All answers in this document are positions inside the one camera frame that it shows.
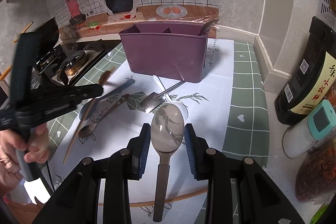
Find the soy sauce bottle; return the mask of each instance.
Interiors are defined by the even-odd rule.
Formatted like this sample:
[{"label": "soy sauce bottle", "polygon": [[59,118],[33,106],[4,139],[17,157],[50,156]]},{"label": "soy sauce bottle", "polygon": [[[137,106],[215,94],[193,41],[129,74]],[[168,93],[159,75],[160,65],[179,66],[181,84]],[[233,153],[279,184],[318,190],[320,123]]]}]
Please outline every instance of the soy sauce bottle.
[{"label": "soy sauce bottle", "polygon": [[309,38],[292,78],[275,99],[278,120],[295,125],[323,99],[336,77],[336,0],[313,17]]}]

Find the cartoon girl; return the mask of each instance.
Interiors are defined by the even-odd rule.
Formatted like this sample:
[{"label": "cartoon girl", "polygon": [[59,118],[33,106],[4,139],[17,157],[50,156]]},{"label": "cartoon girl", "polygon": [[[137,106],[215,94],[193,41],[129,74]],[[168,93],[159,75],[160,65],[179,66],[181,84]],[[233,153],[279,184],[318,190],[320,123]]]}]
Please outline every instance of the cartoon girl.
[{"label": "cartoon girl", "polygon": [[64,0],[64,1],[69,8],[69,13],[71,17],[70,24],[77,29],[79,29],[80,27],[83,27],[85,24],[85,19],[86,19],[85,13],[87,13],[88,11],[85,1],[80,0],[82,3],[84,13],[82,13],[79,10],[79,5],[77,3],[77,0]]}]

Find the black cable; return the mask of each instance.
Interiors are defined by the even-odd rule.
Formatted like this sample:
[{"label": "black cable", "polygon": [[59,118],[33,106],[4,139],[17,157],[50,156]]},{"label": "black cable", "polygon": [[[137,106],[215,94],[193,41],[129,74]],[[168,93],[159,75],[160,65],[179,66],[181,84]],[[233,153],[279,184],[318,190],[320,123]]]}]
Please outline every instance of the black cable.
[{"label": "black cable", "polygon": [[48,161],[46,161],[45,164],[46,164],[46,166],[47,166],[47,170],[48,170],[48,175],[49,175],[49,180],[50,180],[50,183],[51,183],[51,187],[52,187],[53,191],[55,192],[55,187],[54,187],[53,180],[52,180],[52,178],[51,178],[51,173],[50,173],[50,169],[49,169]]}]

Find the yellow label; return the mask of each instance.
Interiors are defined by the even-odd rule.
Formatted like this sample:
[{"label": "yellow label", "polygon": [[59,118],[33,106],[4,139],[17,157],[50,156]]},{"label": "yellow label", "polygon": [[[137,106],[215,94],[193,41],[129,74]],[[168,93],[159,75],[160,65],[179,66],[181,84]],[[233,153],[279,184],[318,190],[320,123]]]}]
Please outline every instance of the yellow label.
[{"label": "yellow label", "polygon": [[297,114],[308,115],[325,96],[334,82],[335,76],[336,60],[326,52],[323,68],[316,84],[309,94],[298,105],[293,107],[291,111]]}]

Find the gas stove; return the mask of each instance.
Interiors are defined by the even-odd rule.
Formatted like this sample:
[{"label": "gas stove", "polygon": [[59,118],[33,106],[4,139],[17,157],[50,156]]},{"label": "gas stove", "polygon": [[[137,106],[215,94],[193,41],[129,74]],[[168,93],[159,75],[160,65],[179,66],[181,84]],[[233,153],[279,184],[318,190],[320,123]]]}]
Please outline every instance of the gas stove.
[{"label": "gas stove", "polygon": [[106,47],[101,39],[58,45],[37,62],[35,70],[52,84],[74,85],[105,54]]}]

